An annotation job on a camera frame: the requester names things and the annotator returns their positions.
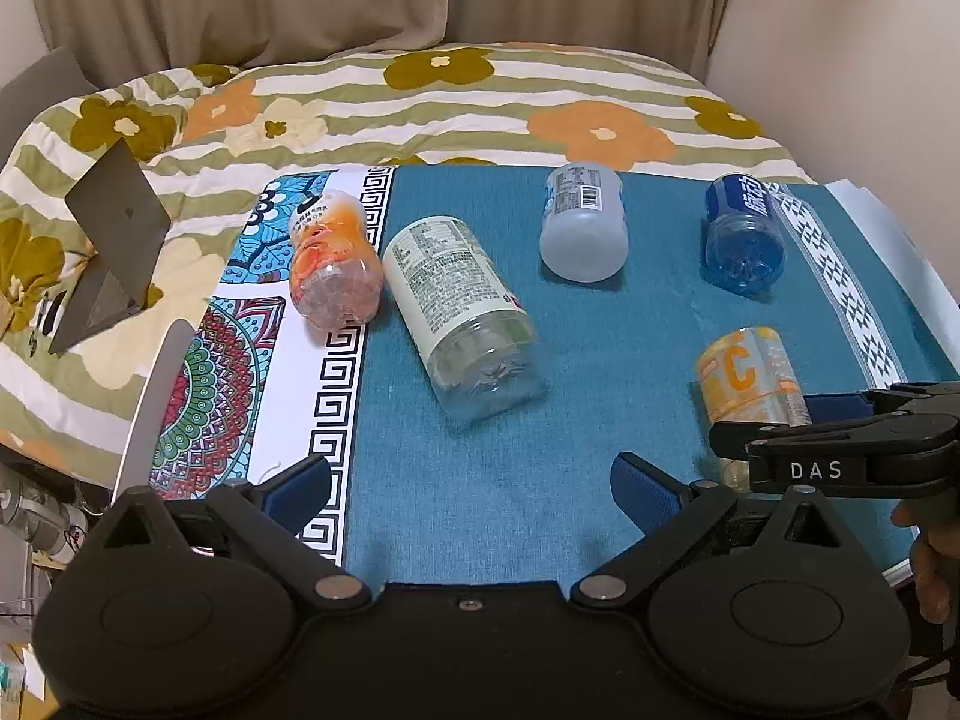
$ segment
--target white paper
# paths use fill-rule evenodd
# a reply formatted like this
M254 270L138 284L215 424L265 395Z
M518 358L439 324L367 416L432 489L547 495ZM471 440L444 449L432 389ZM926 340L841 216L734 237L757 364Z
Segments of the white paper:
M37 662L37 655L34 653L34 645L28 644L23 651L23 667L27 670L25 683L27 690L37 696L40 701L46 701L47 678Z
M863 237L910 298L944 354L960 370L960 307L896 215L870 190L845 179L827 184Z

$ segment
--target white bottle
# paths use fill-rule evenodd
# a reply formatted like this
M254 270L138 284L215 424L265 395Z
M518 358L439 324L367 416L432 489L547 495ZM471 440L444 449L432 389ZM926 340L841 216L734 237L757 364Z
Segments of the white bottle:
M541 257L561 278L610 278L627 261L623 182L596 162L571 162L546 179Z
M434 394L455 420L544 393L530 317L461 220L407 225L387 245L383 269Z

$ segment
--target laptop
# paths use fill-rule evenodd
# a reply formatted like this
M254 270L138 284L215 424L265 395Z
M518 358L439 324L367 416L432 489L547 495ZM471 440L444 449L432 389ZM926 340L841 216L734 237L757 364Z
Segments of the laptop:
M67 193L66 206L97 253L59 321L59 354L143 311L170 217L120 138Z

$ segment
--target mandala pattern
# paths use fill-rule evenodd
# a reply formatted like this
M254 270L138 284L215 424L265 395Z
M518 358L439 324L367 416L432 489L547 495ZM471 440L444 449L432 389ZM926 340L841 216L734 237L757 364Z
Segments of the mandala pattern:
M304 196L323 194L334 170L285 175L267 184L237 239L223 284L267 284L290 278L294 248L287 234L290 214Z
M246 477L283 298L213 298L167 406L151 486L167 499L199 498Z

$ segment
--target nutrition label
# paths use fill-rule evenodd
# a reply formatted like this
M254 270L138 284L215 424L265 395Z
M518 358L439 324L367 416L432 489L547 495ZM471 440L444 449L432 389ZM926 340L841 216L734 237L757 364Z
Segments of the nutrition label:
M424 362L443 337L491 311L522 312L470 229L453 217L430 217L397 233L384 271Z
M544 215L559 214L577 208L603 209L600 193L600 170L583 165L570 165L559 170L547 187Z

